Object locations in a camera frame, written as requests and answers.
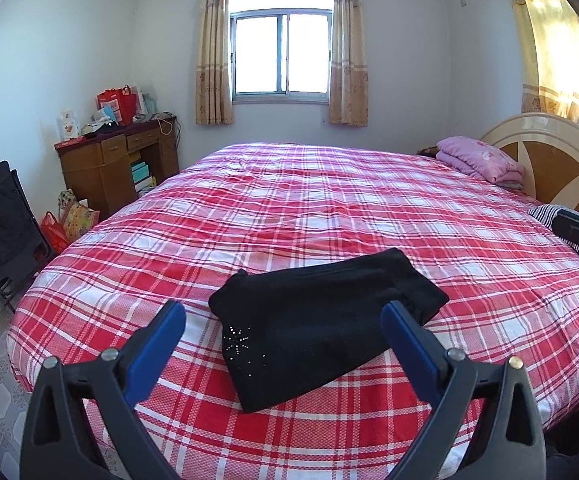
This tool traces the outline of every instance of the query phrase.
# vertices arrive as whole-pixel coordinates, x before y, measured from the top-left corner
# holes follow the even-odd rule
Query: wooden desk
[[[138,198],[131,173],[132,154],[149,166],[162,184],[179,173],[176,153],[175,118],[131,124],[73,146],[56,150],[64,182],[78,200],[100,211],[104,220]]]

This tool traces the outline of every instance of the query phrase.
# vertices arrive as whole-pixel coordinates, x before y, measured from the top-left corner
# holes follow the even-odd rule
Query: screw
[[[515,355],[510,357],[508,362],[509,366],[514,368],[514,370],[520,370],[523,367],[523,359],[516,357]]]
[[[115,348],[108,348],[100,353],[100,357],[103,361],[115,361],[118,357],[118,350]]]
[[[58,357],[54,356],[48,357],[43,361],[44,368],[55,368],[57,364],[58,364]]]
[[[460,348],[450,348],[447,350],[447,357],[453,361],[462,361],[467,355]]]

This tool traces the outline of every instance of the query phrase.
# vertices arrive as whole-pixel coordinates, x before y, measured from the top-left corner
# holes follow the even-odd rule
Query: beige floral curtain
[[[511,0],[524,61],[522,112],[579,124],[579,18],[567,0]]]
[[[232,124],[229,0],[202,0],[196,67],[196,124]]]
[[[329,121],[367,126],[369,83],[362,0],[334,0]]]

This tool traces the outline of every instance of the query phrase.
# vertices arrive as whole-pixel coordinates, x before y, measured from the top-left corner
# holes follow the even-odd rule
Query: red bag
[[[136,115],[138,96],[131,93],[129,86],[125,85],[122,89],[106,90],[102,94],[98,94],[96,100],[98,101],[98,110],[104,106],[111,107],[118,124],[127,126],[132,123]]]
[[[62,253],[69,245],[64,227],[56,220],[53,213],[47,211],[43,221],[40,223],[40,230],[56,254]]]

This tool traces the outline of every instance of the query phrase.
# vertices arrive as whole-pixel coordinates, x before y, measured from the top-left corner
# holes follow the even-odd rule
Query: bedspread
[[[188,325],[136,410],[186,480],[381,479],[429,415],[388,351],[304,396],[243,415],[207,300],[238,269],[326,264],[397,247],[450,297],[427,325],[475,360],[519,355],[548,426],[579,403],[579,257],[527,215],[535,201],[436,160],[230,146],[126,206],[58,256],[18,305],[12,366],[121,347],[168,298]],[[95,436],[111,446],[95,403]],[[468,410],[441,476],[460,463]]]

